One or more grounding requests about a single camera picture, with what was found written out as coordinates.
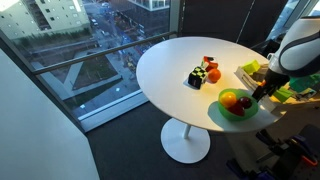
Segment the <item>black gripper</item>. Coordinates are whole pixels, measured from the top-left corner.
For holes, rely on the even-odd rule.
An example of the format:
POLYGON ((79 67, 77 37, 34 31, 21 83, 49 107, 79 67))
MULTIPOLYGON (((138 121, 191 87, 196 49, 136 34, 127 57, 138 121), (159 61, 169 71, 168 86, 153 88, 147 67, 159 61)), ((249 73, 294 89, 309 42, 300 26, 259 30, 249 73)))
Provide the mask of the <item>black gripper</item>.
POLYGON ((268 70, 264 78, 265 83, 258 86, 252 94, 252 97, 259 101, 263 96, 271 96, 281 86, 285 85, 290 78, 287 75, 283 75, 272 70, 268 70))

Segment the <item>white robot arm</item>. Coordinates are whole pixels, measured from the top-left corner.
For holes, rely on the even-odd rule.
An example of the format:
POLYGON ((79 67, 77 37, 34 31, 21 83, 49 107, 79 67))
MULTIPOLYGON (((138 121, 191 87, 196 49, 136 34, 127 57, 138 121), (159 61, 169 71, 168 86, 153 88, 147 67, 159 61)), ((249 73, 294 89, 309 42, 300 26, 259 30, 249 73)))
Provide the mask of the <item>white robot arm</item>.
POLYGON ((271 56, 264 83, 253 92, 259 101, 271 96, 291 77, 305 77, 320 70, 320 17, 305 16, 295 21, 271 56))

